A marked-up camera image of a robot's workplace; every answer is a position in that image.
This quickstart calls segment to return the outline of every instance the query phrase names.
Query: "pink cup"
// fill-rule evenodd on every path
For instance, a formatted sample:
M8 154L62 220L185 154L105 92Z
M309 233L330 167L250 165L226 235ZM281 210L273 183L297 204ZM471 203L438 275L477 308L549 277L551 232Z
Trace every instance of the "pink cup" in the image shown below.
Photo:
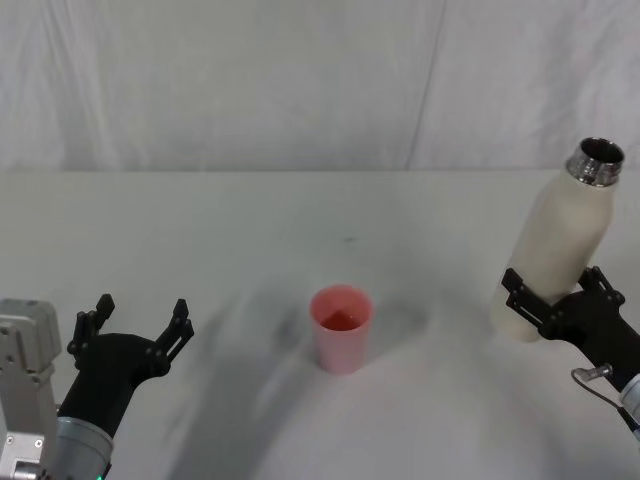
M320 366L335 375L360 369L373 317L367 294L348 285L334 285L316 293L309 310Z

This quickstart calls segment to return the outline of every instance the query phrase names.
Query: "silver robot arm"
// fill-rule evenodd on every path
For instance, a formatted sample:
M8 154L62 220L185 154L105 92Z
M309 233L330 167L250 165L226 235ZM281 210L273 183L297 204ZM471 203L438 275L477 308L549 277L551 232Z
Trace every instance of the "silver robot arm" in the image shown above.
M0 400L7 426L0 480L47 478L43 465L53 460L58 429L52 362L60 351L51 304L0 301Z
M166 375L193 336L185 300L176 303L157 340L100 329L115 305L105 294L96 310L80 312L67 351L78 375L56 408L53 360L61 351L53 306L0 301L0 401L7 436L0 480L103 480L113 437L135 389Z

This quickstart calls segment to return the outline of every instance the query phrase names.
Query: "cable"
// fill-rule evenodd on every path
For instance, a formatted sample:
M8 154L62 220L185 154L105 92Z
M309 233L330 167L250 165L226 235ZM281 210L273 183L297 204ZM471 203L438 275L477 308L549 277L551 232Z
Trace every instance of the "cable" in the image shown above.
M613 408L615 408L616 410L618 410L620 408L620 406L614 402L613 400L611 400L610 398L605 397L603 394L601 394L600 392L596 392L593 388L587 387L582 380L580 380L578 378L578 368L575 368L573 370L571 370L571 378L573 378L573 381L576 382L578 385L580 385L582 388L584 388L587 392L589 392L592 395L595 395L596 397L598 397L600 400L602 400L603 402L607 402L609 405L611 405Z

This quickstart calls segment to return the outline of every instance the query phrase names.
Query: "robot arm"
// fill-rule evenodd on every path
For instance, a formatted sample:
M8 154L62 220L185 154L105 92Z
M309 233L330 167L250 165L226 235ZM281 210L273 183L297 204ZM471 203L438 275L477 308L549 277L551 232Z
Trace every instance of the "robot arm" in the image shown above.
M56 313L46 302L0 302L0 400L7 435L0 479L41 478L56 450L53 359L60 353Z
M614 290L598 267L580 277L581 291L549 305L509 268L502 285L509 291L507 306L534 325L547 340L575 345L595 366L576 369L574 380L589 392L612 404L640 440L640 335L620 316L624 296ZM604 377L620 392L622 406L584 385Z
M182 299L155 341L100 335L114 308L103 295L96 310L78 314L67 351L79 373L56 418L50 383L61 349L55 311L44 302L0 302L0 400L8 429L0 480L94 480L108 473L113 437L135 389L166 375L193 336Z

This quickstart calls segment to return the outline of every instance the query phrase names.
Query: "red liquid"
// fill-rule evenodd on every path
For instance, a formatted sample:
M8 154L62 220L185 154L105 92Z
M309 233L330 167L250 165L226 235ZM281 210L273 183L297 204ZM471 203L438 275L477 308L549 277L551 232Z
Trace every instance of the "red liquid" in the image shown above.
M344 332L358 328L360 326L360 322L344 312L336 312L322 322L322 326L329 330Z

